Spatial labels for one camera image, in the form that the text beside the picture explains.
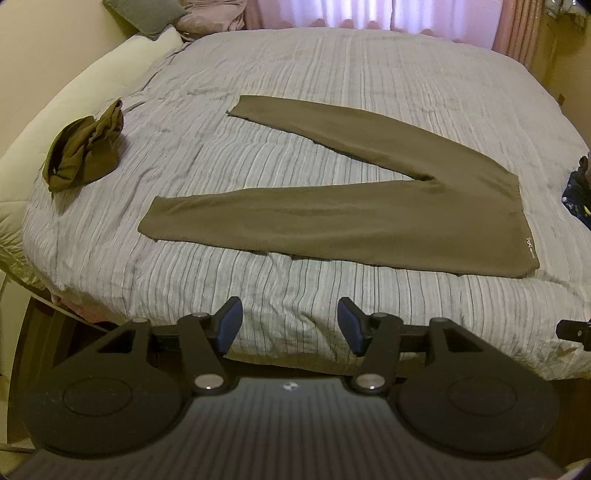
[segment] pillow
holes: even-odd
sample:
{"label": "pillow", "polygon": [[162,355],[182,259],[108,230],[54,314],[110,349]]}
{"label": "pillow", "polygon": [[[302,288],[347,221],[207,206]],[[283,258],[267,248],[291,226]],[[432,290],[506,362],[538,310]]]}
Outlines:
{"label": "pillow", "polygon": [[103,5],[115,10],[148,37],[158,35],[185,14],[176,0],[103,0]]}
{"label": "pillow", "polygon": [[183,0],[187,14],[174,26],[181,33],[207,35],[241,30],[246,0]]}

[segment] gray striped bedding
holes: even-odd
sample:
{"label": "gray striped bedding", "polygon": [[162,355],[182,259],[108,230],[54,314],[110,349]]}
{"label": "gray striped bedding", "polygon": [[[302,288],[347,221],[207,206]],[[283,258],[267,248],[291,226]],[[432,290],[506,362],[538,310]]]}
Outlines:
{"label": "gray striped bedding", "polygon": [[[457,276],[140,235],[156,195],[406,180],[226,116],[240,94],[366,109],[494,158],[519,176],[541,268],[519,280]],[[36,180],[25,252],[54,293],[158,325],[238,295],[245,318],[232,358],[338,374],[357,361],[336,323],[336,302],[349,296],[415,325],[449,317],[547,379],[591,377],[591,353],[554,336],[558,320],[591,316],[591,233],[560,203],[587,148],[517,62],[422,35],[241,31],[170,54],[123,100],[116,171],[53,198]]]}

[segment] olive green pants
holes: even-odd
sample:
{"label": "olive green pants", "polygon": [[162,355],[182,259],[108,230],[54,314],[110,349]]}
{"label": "olive green pants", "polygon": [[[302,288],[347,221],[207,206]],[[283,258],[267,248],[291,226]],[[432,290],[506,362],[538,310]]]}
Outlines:
{"label": "olive green pants", "polygon": [[156,197],[140,233],[455,274],[521,277],[540,266],[517,176],[486,155],[390,117],[322,103],[246,95],[229,115],[413,180]]}

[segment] brand logo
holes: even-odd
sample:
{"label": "brand logo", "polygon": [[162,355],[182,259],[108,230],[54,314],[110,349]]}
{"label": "brand logo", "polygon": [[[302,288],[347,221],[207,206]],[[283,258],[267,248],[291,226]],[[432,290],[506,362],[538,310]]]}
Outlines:
{"label": "brand logo", "polygon": [[527,247],[530,249],[531,258],[535,258],[534,253],[534,244],[531,242],[531,237],[525,240],[527,242]]}
{"label": "brand logo", "polygon": [[289,393],[295,392],[300,386],[296,382],[287,382],[283,384],[283,390],[288,391]]}

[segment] yellow wall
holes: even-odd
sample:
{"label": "yellow wall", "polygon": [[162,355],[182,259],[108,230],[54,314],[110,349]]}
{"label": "yellow wall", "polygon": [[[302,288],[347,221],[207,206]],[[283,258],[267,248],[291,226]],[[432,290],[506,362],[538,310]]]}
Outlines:
{"label": "yellow wall", "polygon": [[133,33],[100,0],[0,0],[0,155],[62,87]]}
{"label": "yellow wall", "polygon": [[568,18],[544,16],[532,74],[554,98],[591,148],[591,21],[582,34]]}

